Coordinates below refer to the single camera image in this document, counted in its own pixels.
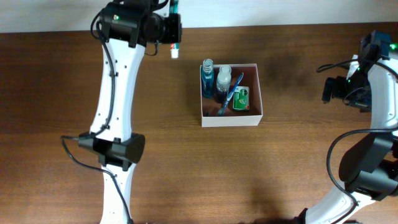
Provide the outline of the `green red toothpaste tube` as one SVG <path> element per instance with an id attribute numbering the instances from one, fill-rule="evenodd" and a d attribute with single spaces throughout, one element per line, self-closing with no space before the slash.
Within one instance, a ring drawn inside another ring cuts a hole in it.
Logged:
<path id="1" fill-rule="evenodd" d="M 169 14 L 176 13 L 178 13 L 178 0 L 171 0 Z M 172 59 L 177 59 L 179 57 L 179 43 L 174 43 L 170 46 L 170 54 Z"/>

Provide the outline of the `teal mouthwash bottle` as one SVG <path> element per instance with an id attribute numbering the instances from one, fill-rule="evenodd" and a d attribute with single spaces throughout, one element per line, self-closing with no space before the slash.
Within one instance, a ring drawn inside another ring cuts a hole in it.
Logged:
<path id="1" fill-rule="evenodd" d="M 213 97 L 214 68 L 212 59 L 205 59 L 201 67 L 201 92 L 203 97 Z"/>

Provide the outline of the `clear purple liquid bottle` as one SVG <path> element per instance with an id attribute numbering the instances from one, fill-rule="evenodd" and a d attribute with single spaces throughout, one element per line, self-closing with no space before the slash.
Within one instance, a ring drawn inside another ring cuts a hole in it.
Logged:
<path id="1" fill-rule="evenodd" d="M 232 69 L 229 65 L 222 65 L 216 79 L 216 102 L 223 103 L 229 93 Z"/>

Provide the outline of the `green soap box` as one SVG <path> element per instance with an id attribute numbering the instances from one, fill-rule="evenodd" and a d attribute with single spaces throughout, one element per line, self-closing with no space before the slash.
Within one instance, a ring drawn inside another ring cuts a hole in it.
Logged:
<path id="1" fill-rule="evenodd" d="M 233 96 L 233 109 L 236 111 L 249 110 L 249 87 L 237 86 Z"/>

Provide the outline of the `blue white toothbrush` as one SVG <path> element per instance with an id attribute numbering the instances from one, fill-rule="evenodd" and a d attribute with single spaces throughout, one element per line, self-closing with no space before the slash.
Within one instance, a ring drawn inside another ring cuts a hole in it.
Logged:
<path id="1" fill-rule="evenodd" d="M 233 97 L 233 95 L 234 95 L 234 91 L 235 91 L 235 89 L 238 87 L 238 85 L 240 84 L 240 82 L 241 82 L 241 80 L 243 79 L 243 77 L 244 77 L 244 73 L 241 73 L 241 74 L 239 75 L 238 79 L 236 80 L 236 82 L 235 82 L 235 84 L 234 84 L 234 87 L 233 87 L 232 90 L 228 93 L 228 95 L 227 95 L 227 97 L 226 97 L 226 100 L 225 100 L 224 104 L 223 104 L 222 107 L 218 110 L 217 116 L 223 116 L 223 115 L 224 115 L 224 112 L 225 112 L 225 110 L 227 109 L 228 104 L 229 104 L 229 102 L 231 101 L 231 99 L 232 99 L 232 97 Z"/>

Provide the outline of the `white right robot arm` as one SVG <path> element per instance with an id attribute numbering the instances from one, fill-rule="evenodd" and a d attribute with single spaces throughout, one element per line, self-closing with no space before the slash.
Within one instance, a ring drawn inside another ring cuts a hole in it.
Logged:
<path id="1" fill-rule="evenodd" d="M 386 197 L 397 196 L 397 44 L 387 33 L 377 30 L 360 40 L 352 59 L 322 65 L 317 72 L 341 67 L 345 77 L 327 78 L 322 94 L 324 103 L 341 99 L 346 106 L 371 113 L 371 127 L 338 136 L 326 155 L 326 170 L 334 187 L 316 205 L 304 209 L 294 223 L 350 223 L 358 210 Z M 339 177 L 331 171 L 331 154 L 344 138 L 364 137 L 343 155 Z"/>

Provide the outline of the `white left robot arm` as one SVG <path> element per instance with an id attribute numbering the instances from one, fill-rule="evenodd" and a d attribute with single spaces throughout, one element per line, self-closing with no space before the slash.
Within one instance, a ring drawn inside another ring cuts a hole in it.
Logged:
<path id="1" fill-rule="evenodd" d="M 182 23 L 177 1 L 111 1 L 95 16 L 91 33 L 101 42 L 103 74 L 90 130 L 78 145 L 98 156 L 104 178 L 101 223 L 132 223 L 131 186 L 145 137 L 132 131 L 136 78 L 146 46 L 177 45 Z"/>

